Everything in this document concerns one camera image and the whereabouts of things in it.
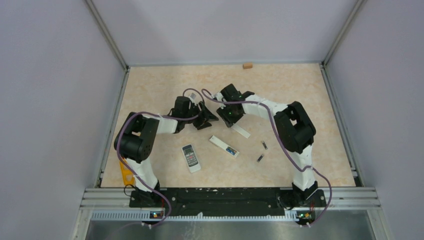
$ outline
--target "small brown block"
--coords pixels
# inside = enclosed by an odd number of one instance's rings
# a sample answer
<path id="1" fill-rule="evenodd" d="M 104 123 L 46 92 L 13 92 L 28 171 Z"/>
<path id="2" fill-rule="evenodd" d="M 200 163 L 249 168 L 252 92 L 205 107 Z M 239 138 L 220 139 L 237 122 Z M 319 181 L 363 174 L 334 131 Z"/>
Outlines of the small brown block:
<path id="1" fill-rule="evenodd" d="M 243 69 L 251 69 L 251 68 L 253 68 L 252 62 L 243 63 Z"/>

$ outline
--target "table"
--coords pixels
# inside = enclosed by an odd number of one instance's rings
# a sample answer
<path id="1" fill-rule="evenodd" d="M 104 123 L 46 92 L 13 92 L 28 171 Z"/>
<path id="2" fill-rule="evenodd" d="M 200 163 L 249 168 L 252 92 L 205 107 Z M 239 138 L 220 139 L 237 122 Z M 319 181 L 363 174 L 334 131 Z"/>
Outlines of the table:
<path id="1" fill-rule="evenodd" d="M 241 64 L 131 67 L 113 139 L 130 112 L 166 115 L 186 88 L 199 91 L 206 88 L 214 94 L 230 83 L 242 93 L 252 91 L 277 103 L 302 103 L 316 128 L 312 149 L 314 167 L 334 187 L 355 186 L 317 63 L 253 64 L 251 69 L 243 69 Z M 218 116 L 217 103 L 206 100 L 206 106 Z M 187 124 L 178 134 L 157 135 L 150 159 L 161 187 L 290 187 L 294 167 L 281 150 L 269 120 L 245 115 L 237 124 L 251 136 L 245 138 L 227 128 L 221 119 L 202 130 Z M 212 135 L 239 150 L 239 156 L 234 158 L 210 143 Z M 187 144 L 194 146 L 201 164 L 201 170 L 195 173 L 189 172 L 181 152 L 181 147 Z M 264 157 L 257 162 L 261 154 Z M 322 178 L 315 177 L 319 186 L 327 186 Z M 101 186 L 124 186 L 113 146 Z"/>

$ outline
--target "wall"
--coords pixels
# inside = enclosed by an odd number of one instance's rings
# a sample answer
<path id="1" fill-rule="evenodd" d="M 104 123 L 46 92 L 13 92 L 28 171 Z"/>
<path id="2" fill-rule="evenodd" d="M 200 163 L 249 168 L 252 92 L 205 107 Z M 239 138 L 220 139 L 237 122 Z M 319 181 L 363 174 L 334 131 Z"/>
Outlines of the wall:
<path id="1" fill-rule="evenodd" d="M 424 1 L 368 1 L 329 66 L 363 178 L 395 239 L 421 239 Z"/>
<path id="2" fill-rule="evenodd" d="M 127 64 L 321 61 L 355 0 L 94 0 Z"/>
<path id="3" fill-rule="evenodd" d="M 82 0 L 1 1 L 0 56 L 0 239 L 68 239 L 123 70 Z"/>

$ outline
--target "yellow plastic object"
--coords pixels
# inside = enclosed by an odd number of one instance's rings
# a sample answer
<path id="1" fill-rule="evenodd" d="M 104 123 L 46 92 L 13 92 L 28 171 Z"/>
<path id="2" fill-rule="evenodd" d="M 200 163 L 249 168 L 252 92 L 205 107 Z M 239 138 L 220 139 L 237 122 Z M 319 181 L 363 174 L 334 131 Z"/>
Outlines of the yellow plastic object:
<path id="1" fill-rule="evenodd" d="M 119 166 L 120 166 L 120 171 L 122 173 L 123 184 L 125 186 L 128 184 L 134 185 L 134 182 L 136 180 L 134 179 L 133 173 L 121 161 L 119 161 Z"/>

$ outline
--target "white remote control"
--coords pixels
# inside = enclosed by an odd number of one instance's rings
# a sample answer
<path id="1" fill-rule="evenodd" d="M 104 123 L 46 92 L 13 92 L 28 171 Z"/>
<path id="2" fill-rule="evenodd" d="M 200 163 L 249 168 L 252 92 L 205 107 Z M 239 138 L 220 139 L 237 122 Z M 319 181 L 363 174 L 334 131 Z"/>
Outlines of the white remote control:
<path id="1" fill-rule="evenodd" d="M 199 158 L 196 155 L 195 149 L 191 144 L 183 146 L 181 148 L 182 154 L 184 155 L 185 161 L 187 162 L 188 170 L 190 173 L 194 173 L 201 169 Z"/>

